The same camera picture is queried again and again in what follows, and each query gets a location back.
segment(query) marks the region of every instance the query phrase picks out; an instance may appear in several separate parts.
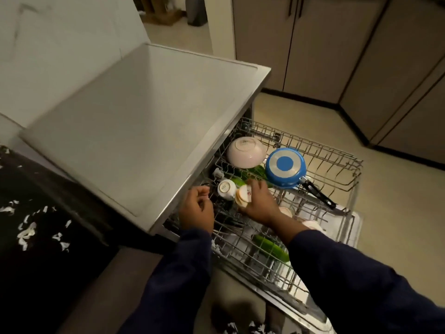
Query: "green bowl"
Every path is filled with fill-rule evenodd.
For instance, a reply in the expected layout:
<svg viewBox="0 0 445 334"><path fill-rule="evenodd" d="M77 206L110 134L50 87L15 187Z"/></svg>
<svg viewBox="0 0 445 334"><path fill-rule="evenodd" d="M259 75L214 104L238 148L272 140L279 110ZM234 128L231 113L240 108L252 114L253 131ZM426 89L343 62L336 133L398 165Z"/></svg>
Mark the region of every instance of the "green bowl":
<svg viewBox="0 0 445 334"><path fill-rule="evenodd" d="M290 260L289 254L286 253L281 247L274 244L269 239L266 239L258 234L255 234L252 237L252 241L262 250L263 254L270 255L282 262L289 262Z"/></svg>

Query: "person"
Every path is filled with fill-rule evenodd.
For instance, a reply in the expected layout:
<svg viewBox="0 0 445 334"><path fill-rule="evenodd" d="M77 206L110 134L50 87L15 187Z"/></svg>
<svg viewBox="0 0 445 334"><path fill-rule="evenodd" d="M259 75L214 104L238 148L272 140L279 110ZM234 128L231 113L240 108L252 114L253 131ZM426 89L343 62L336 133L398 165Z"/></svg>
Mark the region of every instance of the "person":
<svg viewBox="0 0 445 334"><path fill-rule="evenodd" d="M251 203L242 213L280 237L293 269L337 333L445 333L445 310L391 267L281 213L266 182L249 184ZM208 194L206 186L188 191L179 211L180 240L154 270L120 334L193 332L210 281L214 213Z"/></svg>

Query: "cabinet door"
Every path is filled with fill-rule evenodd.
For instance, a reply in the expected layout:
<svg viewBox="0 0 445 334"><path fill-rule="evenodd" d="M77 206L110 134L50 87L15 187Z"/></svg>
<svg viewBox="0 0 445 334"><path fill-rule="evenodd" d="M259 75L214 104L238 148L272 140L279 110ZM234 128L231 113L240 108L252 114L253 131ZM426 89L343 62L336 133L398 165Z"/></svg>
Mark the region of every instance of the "cabinet door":
<svg viewBox="0 0 445 334"><path fill-rule="evenodd" d="M392 0L340 102L372 137L445 54L445 8Z"/></svg>
<svg viewBox="0 0 445 334"><path fill-rule="evenodd" d="M292 35L284 91L338 103L384 3L303 0Z"/></svg>
<svg viewBox="0 0 445 334"><path fill-rule="evenodd" d="M415 106L379 145L445 164L445 78Z"/></svg>
<svg viewBox="0 0 445 334"><path fill-rule="evenodd" d="M297 4L292 1L233 0L236 59L272 68L266 88L283 90Z"/></svg>

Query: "white dishwasher top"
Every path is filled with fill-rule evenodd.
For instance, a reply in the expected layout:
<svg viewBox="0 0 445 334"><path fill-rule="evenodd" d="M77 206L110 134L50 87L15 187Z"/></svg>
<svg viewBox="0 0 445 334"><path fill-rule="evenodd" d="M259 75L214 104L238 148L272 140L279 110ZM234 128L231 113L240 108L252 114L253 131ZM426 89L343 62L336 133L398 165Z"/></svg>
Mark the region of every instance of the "white dishwasher top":
<svg viewBox="0 0 445 334"><path fill-rule="evenodd" d="M145 44L33 123L22 137L149 231L167 217L167 207L269 72Z"/></svg>

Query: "dark blue sleeve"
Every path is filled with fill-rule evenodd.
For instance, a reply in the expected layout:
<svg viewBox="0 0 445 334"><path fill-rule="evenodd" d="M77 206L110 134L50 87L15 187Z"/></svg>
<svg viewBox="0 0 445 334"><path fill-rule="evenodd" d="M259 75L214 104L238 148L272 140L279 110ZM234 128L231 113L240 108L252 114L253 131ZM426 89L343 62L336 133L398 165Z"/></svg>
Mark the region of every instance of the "dark blue sleeve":
<svg viewBox="0 0 445 334"><path fill-rule="evenodd" d="M315 230L297 234L288 250L337 333L445 333L445 310L391 267Z"/></svg>
<svg viewBox="0 0 445 334"><path fill-rule="evenodd" d="M198 229L184 231L175 250L153 271L139 306L119 334L192 334L210 282L210 257L210 235Z"/></svg>

